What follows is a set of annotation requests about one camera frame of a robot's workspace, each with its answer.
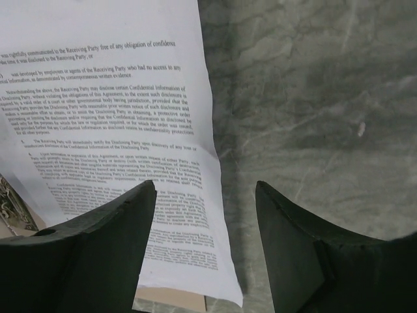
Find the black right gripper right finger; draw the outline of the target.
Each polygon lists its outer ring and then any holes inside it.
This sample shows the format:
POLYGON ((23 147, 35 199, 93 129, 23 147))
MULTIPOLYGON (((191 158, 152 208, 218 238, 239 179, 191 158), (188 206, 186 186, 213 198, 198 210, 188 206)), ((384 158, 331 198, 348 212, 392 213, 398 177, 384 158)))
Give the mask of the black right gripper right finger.
POLYGON ((415 312, 416 235, 384 241, 332 224, 268 183, 255 190, 276 312, 415 312))

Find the white printed paper sheets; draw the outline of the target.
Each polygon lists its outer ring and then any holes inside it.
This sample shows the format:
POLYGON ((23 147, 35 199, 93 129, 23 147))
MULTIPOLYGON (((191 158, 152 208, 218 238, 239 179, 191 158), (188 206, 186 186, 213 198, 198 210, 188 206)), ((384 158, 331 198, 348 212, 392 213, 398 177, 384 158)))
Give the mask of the white printed paper sheets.
POLYGON ((242 304, 197 1, 2 1, 1 173, 47 226, 153 181, 139 287, 242 304))

